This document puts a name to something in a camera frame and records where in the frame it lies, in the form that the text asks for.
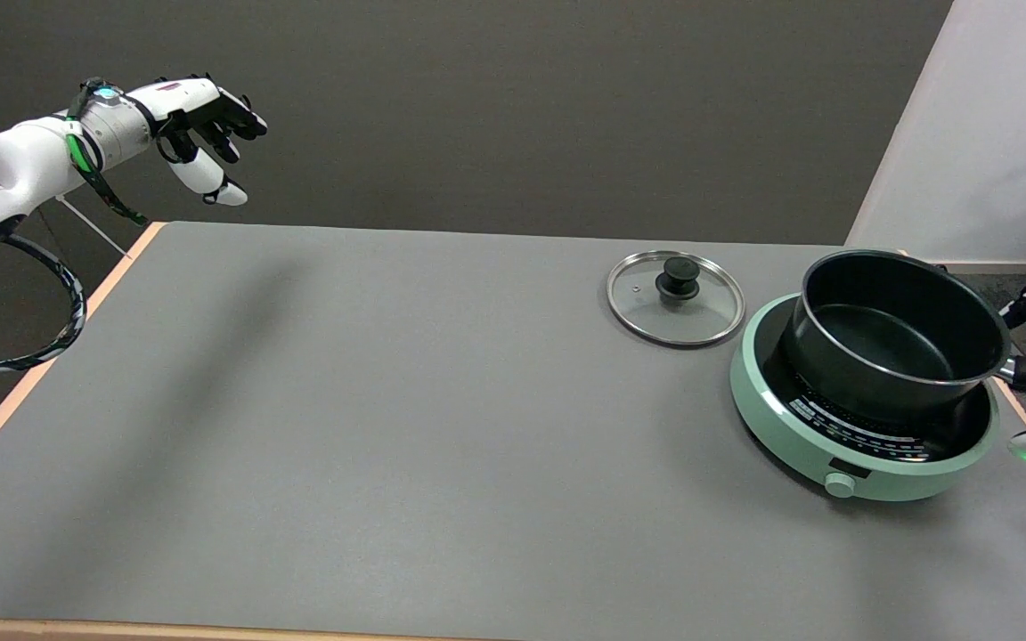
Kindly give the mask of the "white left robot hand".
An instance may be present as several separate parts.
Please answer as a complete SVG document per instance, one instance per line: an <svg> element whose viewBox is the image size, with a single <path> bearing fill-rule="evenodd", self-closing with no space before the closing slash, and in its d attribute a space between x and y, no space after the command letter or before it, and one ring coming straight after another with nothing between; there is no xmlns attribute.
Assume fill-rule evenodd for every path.
<svg viewBox="0 0 1026 641"><path fill-rule="evenodd" d="M240 162L233 138L256 141L268 134L267 121L248 98L229 93L209 76L162 78L125 98L142 111L151 141L184 187L208 206L248 203L244 188L223 167Z"/></svg>

